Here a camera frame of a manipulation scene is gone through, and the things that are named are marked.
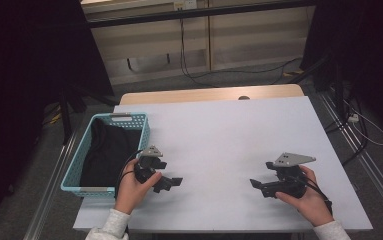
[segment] gray floor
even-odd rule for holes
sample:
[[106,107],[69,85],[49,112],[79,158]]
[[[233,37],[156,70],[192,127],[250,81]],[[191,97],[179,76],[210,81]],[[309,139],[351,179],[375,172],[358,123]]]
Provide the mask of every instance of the gray floor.
[[[235,70],[263,71],[280,65],[281,63],[248,66]],[[284,71],[294,71],[297,70],[297,68],[298,61],[294,61],[287,65]],[[281,68],[266,73],[216,73],[195,79],[195,81],[198,81],[200,84],[193,82],[190,78],[183,75],[153,80],[140,80],[115,86],[116,97],[113,97],[113,99],[120,99],[123,94],[128,92],[209,87],[206,84],[216,87],[268,85],[273,82],[285,83],[290,80],[286,77],[279,79],[280,76]],[[320,98],[320,94],[315,92],[312,81],[310,79],[305,80],[301,83],[301,86],[305,94],[310,97],[321,123],[324,126],[330,124],[333,118],[326,110],[325,104]],[[87,114],[110,112],[112,110],[109,107],[99,105],[98,102],[92,99],[85,100],[89,105]],[[367,106],[364,106],[363,110],[369,119],[381,126],[378,118],[374,113],[369,111]],[[78,126],[80,125],[79,119],[83,117],[83,115],[72,112],[71,117],[73,119],[73,125]],[[370,125],[368,125],[368,127],[371,138],[377,141],[383,141],[381,133]],[[352,155],[352,149],[340,131],[335,131],[328,136],[341,160]],[[46,183],[51,177],[52,169],[62,150],[62,141],[63,128],[60,121],[55,124],[45,124],[43,126],[40,140],[34,152],[31,154],[29,164],[25,166],[23,174],[14,184],[14,194],[6,197],[0,206],[0,239],[22,239],[25,236],[28,225],[45,190]],[[366,151],[369,152],[383,173],[383,146],[368,144]],[[351,162],[346,166],[345,170],[351,182],[357,186],[357,195],[374,227],[372,231],[351,233],[351,238],[383,239],[383,197],[362,167],[359,159],[355,159]],[[86,233],[72,229],[76,217],[75,211],[77,211],[80,202],[80,198],[58,189],[52,207],[53,209],[63,209],[63,211],[52,211],[48,214],[47,221],[44,223],[44,230],[40,236],[41,239],[84,239]],[[151,239],[151,235],[132,234],[131,239]],[[305,233],[305,239],[316,239],[316,237],[313,233]]]

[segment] teal plastic basket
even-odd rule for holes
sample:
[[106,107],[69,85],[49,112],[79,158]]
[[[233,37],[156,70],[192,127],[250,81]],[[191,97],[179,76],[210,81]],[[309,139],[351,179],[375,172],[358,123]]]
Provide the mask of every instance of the teal plastic basket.
[[91,118],[84,136],[73,156],[61,183],[63,191],[72,192],[79,197],[114,197],[114,187],[80,187],[82,166],[91,146],[91,124],[96,119],[101,119],[106,125],[123,127],[130,130],[142,130],[138,149],[145,149],[150,138],[150,127],[145,113],[103,113]]

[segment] gray metal bracket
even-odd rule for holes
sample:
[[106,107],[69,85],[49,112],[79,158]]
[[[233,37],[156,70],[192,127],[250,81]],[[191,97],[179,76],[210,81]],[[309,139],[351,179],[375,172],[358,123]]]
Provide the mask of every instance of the gray metal bracket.
[[292,167],[303,163],[316,161],[315,157],[309,157],[294,153],[284,152],[279,156],[278,159],[273,163],[275,167]]

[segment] metal bar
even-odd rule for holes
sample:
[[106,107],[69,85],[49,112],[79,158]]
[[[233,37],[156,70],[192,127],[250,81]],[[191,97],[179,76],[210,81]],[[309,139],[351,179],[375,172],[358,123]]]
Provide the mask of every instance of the metal bar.
[[112,27],[112,26],[119,26],[119,25],[158,22],[158,21],[175,20],[175,19],[207,17],[207,16],[217,16],[217,15],[245,13],[245,12],[258,12],[258,11],[296,8],[296,7],[308,7],[308,6],[314,6],[319,2],[320,0],[275,1],[275,2],[265,2],[265,3],[256,3],[256,4],[246,4],[246,5],[239,5],[239,6],[234,5],[234,6],[216,7],[216,8],[200,8],[200,9],[191,9],[191,10],[184,10],[184,11],[172,11],[172,12],[165,12],[165,13],[146,14],[146,15],[122,17],[122,18],[104,18],[104,19],[89,20],[88,27],[90,28]]
[[50,212],[50,208],[53,203],[55,192],[60,185],[61,179],[63,178],[63,169],[65,169],[67,159],[71,155],[73,146],[77,140],[78,129],[82,123],[82,120],[83,116],[78,122],[78,125],[76,126],[75,131],[70,137],[68,143],[63,145],[59,158],[57,159],[56,166],[54,167],[54,171],[51,174],[47,187],[45,188],[44,195],[39,202],[38,208],[36,209],[32,221],[26,231],[25,237],[23,238],[24,240],[39,239],[39,236],[41,235],[45,220],[47,219],[47,215]]
[[[327,108],[328,112],[330,113],[331,117],[337,122],[337,125],[339,126],[341,124],[340,119],[338,118],[337,114],[334,111],[335,106],[333,105],[332,99],[329,98],[329,101],[326,99],[324,95],[322,95],[323,103],[325,107]],[[348,125],[342,127],[341,133],[343,134],[344,138],[349,143],[351,149],[356,152],[358,145],[360,145],[361,141],[357,138],[356,134],[353,132],[352,128]],[[378,192],[383,197],[383,174],[375,164],[372,157],[369,155],[368,151],[363,150],[359,155],[359,162],[362,164],[363,168],[365,169],[368,176],[371,178],[372,182],[374,183],[375,187],[377,188]]]

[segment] electrical outlet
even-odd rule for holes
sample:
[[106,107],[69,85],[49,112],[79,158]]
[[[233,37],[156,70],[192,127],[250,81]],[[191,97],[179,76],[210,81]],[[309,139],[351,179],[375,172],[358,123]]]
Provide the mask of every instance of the electrical outlet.
[[184,1],[173,2],[173,10],[175,11],[185,10]]
[[185,0],[184,1],[184,9],[197,9],[197,0]]

